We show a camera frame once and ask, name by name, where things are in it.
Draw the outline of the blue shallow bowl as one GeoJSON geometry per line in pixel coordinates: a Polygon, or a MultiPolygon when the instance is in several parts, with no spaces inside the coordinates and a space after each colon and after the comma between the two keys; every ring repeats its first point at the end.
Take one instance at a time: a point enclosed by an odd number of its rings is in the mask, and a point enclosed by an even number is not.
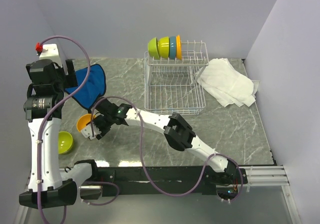
{"type": "Polygon", "coordinates": [[[169,59],[174,60],[176,58],[177,55],[177,38],[176,36],[171,36],[169,37],[169,59]]]}

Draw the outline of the white towel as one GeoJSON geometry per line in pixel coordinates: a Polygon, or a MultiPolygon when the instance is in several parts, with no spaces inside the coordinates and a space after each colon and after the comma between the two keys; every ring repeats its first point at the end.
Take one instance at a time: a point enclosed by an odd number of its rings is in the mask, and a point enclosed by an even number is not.
{"type": "Polygon", "coordinates": [[[215,58],[197,80],[222,107],[235,104],[250,107],[256,101],[259,81],[251,80],[233,68],[226,58],[215,58]]]}

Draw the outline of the white wire dish rack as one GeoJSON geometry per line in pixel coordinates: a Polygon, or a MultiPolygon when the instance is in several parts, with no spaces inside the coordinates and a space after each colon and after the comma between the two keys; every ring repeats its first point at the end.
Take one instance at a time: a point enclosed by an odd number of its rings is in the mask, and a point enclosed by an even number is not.
{"type": "Polygon", "coordinates": [[[144,53],[144,108],[156,114],[199,114],[206,106],[201,74],[209,65],[206,43],[181,43],[182,59],[155,60],[144,53]]]}

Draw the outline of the black base beam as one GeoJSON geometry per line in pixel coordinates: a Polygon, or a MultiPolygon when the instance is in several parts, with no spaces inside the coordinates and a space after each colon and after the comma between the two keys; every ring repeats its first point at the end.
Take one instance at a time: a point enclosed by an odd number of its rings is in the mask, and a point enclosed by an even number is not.
{"type": "MultiPolygon", "coordinates": [[[[156,190],[147,179],[142,167],[98,167],[98,176],[95,182],[110,182],[117,185],[121,195],[155,195],[156,190]]],[[[217,186],[247,184],[245,169],[241,168],[242,177],[238,170],[233,177],[224,173],[216,173],[210,166],[187,167],[147,167],[152,181],[163,191],[170,194],[182,194],[190,190],[198,181],[201,171],[204,170],[199,185],[193,193],[202,195],[216,195],[217,186]]]]}

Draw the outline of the orange shallow bowl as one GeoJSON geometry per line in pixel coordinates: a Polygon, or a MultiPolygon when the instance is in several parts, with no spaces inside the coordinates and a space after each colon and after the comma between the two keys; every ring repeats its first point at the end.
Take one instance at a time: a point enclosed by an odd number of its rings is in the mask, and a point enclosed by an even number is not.
{"type": "Polygon", "coordinates": [[[180,35],[176,36],[176,58],[182,60],[182,49],[181,49],[181,38],[180,35]]]}

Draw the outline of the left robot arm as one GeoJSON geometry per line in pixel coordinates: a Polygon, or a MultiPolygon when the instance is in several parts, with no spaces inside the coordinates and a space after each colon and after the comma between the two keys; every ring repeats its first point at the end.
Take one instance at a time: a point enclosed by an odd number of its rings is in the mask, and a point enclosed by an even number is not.
{"type": "Polygon", "coordinates": [[[100,179],[96,162],[77,161],[68,172],[59,168],[59,131],[62,107],[53,107],[64,97],[66,75],[50,59],[26,65],[31,79],[24,103],[25,118],[31,136],[31,176],[27,191],[19,195],[19,204],[33,209],[73,205],[79,187],[100,179]]]}

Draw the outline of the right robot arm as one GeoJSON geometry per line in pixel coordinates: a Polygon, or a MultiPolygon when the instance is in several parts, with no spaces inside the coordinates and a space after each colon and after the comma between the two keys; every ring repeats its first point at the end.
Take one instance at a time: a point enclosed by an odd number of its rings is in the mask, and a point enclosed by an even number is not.
{"type": "Polygon", "coordinates": [[[113,124],[139,126],[141,135],[144,128],[150,129],[163,134],[174,150],[189,152],[204,161],[204,166],[210,166],[220,178],[218,184],[245,183],[236,161],[203,142],[182,115],[176,112],[170,115],[155,114],[136,108],[124,98],[122,100],[125,104],[117,106],[104,97],[93,106],[92,110],[100,112],[99,116],[91,119],[92,124],[100,130],[100,136],[104,136],[113,124]]]}

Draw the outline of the green shallow bowl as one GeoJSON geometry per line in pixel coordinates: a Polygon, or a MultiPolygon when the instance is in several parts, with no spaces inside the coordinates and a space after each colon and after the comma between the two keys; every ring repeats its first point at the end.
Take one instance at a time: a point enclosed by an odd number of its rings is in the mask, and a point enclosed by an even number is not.
{"type": "Polygon", "coordinates": [[[158,53],[159,56],[163,59],[168,59],[169,58],[169,53],[170,53],[170,38],[168,36],[162,37],[158,40],[158,53]]]}

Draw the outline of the blue cloth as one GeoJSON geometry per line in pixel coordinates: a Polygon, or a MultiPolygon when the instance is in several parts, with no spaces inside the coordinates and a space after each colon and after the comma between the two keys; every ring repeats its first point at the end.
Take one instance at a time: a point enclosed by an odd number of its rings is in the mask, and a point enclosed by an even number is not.
{"type": "MultiPolygon", "coordinates": [[[[64,88],[65,93],[70,95],[84,81],[88,68],[72,71],[71,75],[66,76],[68,86],[64,88]]],[[[72,96],[72,98],[85,110],[93,108],[97,100],[106,93],[106,74],[100,64],[90,67],[90,72],[83,87],[72,96]]]]}

